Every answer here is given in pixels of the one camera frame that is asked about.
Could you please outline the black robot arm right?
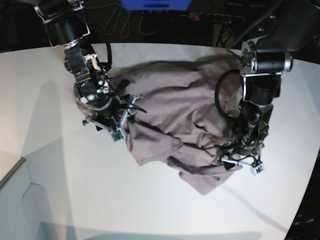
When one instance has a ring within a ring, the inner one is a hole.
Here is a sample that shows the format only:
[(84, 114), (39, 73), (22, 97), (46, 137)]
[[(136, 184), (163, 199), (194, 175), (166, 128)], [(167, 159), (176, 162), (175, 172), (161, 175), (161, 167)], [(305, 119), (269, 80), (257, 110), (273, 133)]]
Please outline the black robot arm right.
[(121, 95), (129, 81), (113, 86), (107, 76), (111, 62), (99, 61), (92, 45), (84, 40), (90, 29), (81, 1), (38, 0), (33, 8), (42, 19), (50, 45), (64, 48), (64, 67), (75, 78), (76, 102), (89, 110), (83, 124), (120, 133), (132, 105), (132, 97)]

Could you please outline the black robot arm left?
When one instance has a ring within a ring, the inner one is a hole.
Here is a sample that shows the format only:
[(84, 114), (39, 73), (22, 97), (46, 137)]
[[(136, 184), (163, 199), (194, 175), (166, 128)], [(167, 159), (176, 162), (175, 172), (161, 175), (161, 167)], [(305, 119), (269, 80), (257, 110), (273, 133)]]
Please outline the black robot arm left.
[[(237, 37), (241, 43), (239, 69), (225, 72), (215, 87), (215, 106), (231, 128), (231, 141), (217, 151), (222, 163), (262, 164), (261, 153), (269, 133), (273, 100), (281, 93), (282, 74), (293, 68), (294, 52), (317, 33), (320, 3), (317, 0), (276, 0)], [(220, 88), (231, 76), (241, 78), (239, 115), (232, 117), (220, 105)]]

